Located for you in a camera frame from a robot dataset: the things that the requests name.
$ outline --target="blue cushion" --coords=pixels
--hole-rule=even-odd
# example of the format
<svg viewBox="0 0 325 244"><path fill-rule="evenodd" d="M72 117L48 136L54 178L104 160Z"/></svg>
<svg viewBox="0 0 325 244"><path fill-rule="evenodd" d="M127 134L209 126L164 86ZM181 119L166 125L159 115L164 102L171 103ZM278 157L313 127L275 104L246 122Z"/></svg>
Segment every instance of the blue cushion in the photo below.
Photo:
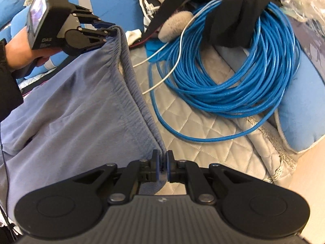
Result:
<svg viewBox="0 0 325 244"><path fill-rule="evenodd" d="M7 42L9 42L11 40L11 26L7 27L4 30L0 31L0 40L5 39Z"/></svg>
<svg viewBox="0 0 325 244"><path fill-rule="evenodd" d="M217 47L216 50L234 71L247 57L241 48ZM325 85L304 51L301 51L299 69L277 112L278 130L296 152L310 148L325 135Z"/></svg>
<svg viewBox="0 0 325 244"><path fill-rule="evenodd" d="M17 13L24 9L24 1L0 0L0 28L3 28Z"/></svg>
<svg viewBox="0 0 325 244"><path fill-rule="evenodd" d="M13 38L26 25L29 6L21 10L11 21L11 37Z"/></svg>
<svg viewBox="0 0 325 244"><path fill-rule="evenodd" d="M125 32L143 29L139 0L91 0L91 4L95 15L121 26Z"/></svg>

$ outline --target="white quilted fabric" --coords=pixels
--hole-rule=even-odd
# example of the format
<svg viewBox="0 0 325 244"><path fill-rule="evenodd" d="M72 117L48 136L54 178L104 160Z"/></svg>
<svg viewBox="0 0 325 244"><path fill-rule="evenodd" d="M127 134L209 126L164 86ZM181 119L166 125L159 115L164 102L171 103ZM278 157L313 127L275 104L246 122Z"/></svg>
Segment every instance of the white quilted fabric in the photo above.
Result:
<svg viewBox="0 0 325 244"><path fill-rule="evenodd" d="M131 60L137 64L146 58L144 48L131 51ZM221 83L233 75L233 70L211 47L203 50L204 66L212 79ZM148 64L134 68L142 91L148 89ZM153 68L154 84L161 80ZM176 131L191 137L220 137L250 128L259 118L230 121L188 106L165 84L154 90L158 109L165 121ZM167 150L173 150L175 159L195 161L200 167L221 163L259 179L289 186L296 162L283 149L277 130L269 123L246 137L215 143L191 143L180 140L168 132L158 121L150 95L144 96L157 123ZM184 194L181 184L167 183L160 194Z"/></svg>
<svg viewBox="0 0 325 244"><path fill-rule="evenodd" d="M38 81L39 79L41 79L42 77L44 77L45 75L51 73L52 71L54 71L55 69L51 69L49 70L48 72L45 72L45 73L41 73L39 75L36 75L35 77L32 77L32 78L29 78L27 80L24 80L22 81L20 84L19 84L19 89L23 89L25 87L27 87L28 85Z"/></svg>

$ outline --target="screw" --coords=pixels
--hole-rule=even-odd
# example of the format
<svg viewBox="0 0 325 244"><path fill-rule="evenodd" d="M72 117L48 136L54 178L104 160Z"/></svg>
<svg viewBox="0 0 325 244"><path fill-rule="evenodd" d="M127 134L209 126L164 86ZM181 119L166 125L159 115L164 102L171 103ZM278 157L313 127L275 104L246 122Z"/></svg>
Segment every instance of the screw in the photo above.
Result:
<svg viewBox="0 0 325 244"><path fill-rule="evenodd" d="M185 162L186 162L186 160L178 160L177 161L178 167L185 168Z"/></svg>
<svg viewBox="0 0 325 244"><path fill-rule="evenodd" d="M124 194L121 194L121 193L116 193L116 194L112 194L110 195L109 199L112 201L112 202L122 202L125 200L125 195Z"/></svg>
<svg viewBox="0 0 325 244"><path fill-rule="evenodd" d="M199 196L199 201L202 203L210 203L214 200L214 196L210 194L202 194Z"/></svg>
<svg viewBox="0 0 325 244"><path fill-rule="evenodd" d="M160 202L160 203L165 203L167 201L168 201L168 199L166 197L162 197L162 198L158 199L158 202Z"/></svg>

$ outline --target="blue cable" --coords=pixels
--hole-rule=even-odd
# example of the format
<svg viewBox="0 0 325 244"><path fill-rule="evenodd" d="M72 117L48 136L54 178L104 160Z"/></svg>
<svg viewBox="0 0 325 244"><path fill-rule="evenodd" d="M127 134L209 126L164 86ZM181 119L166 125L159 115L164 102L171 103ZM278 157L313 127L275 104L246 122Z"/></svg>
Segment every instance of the blue cable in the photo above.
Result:
<svg viewBox="0 0 325 244"><path fill-rule="evenodd" d="M230 79L217 85L204 69L200 44L205 18L221 2L212 0L210 6L185 30L180 62L165 84L188 105L225 118L243 118L268 112L260 122L241 133L215 138L188 137L165 122L159 113L154 91L151 91L152 105L160 123L176 137L191 142L226 141L258 129L279 106L300 64L300 45L289 20L275 4L269 3L256 22L249 56ZM179 40L171 42L157 55L156 65L161 78L177 61ZM152 64L149 65L148 75L149 87L152 87Z"/></svg>

